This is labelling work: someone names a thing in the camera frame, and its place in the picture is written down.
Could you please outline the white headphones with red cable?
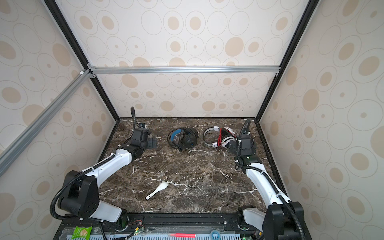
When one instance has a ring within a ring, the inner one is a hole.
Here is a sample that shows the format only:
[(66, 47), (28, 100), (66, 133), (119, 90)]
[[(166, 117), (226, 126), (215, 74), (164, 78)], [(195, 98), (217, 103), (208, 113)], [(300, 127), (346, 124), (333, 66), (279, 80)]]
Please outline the white headphones with red cable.
[[(210, 132), (218, 132), (218, 138), (215, 142), (209, 143), (206, 140), (206, 136)], [(229, 148), (230, 142), (234, 142), (236, 139), (237, 139), (236, 133), (229, 127), (220, 128), (218, 126), (213, 126), (205, 129), (205, 131), (203, 132), (204, 143), (207, 146), (213, 147), (213, 148), (218, 148), (218, 147)]]

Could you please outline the black blue headphones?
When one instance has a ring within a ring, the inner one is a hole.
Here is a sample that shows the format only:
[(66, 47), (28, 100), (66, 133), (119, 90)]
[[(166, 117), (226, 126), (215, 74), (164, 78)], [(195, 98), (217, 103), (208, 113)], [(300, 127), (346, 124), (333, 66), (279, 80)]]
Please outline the black blue headphones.
[(198, 143), (199, 133), (195, 128), (179, 128), (172, 130), (167, 137), (169, 146), (173, 149), (182, 151), (192, 149)]

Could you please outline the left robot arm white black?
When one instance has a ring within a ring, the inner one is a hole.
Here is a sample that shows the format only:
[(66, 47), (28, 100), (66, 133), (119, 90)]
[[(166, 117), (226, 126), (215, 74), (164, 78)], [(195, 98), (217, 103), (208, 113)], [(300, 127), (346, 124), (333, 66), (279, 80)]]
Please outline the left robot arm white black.
[(118, 170), (140, 158), (145, 150), (156, 148), (157, 139), (150, 138), (151, 133), (134, 121), (131, 135), (109, 157), (80, 172), (69, 172), (51, 202), (51, 216), (57, 220), (96, 219), (125, 228), (129, 221), (127, 211), (101, 201), (99, 187)]

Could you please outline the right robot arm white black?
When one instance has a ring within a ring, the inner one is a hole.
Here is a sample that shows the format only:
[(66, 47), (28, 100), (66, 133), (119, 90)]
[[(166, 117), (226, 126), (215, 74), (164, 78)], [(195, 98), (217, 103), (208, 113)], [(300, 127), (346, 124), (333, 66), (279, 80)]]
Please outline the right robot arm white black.
[(235, 164), (255, 185), (267, 211), (253, 207), (241, 210), (245, 224), (259, 230), (257, 240), (309, 240), (302, 205), (293, 202), (268, 174), (257, 156), (250, 125), (251, 119), (246, 119), (232, 144)]

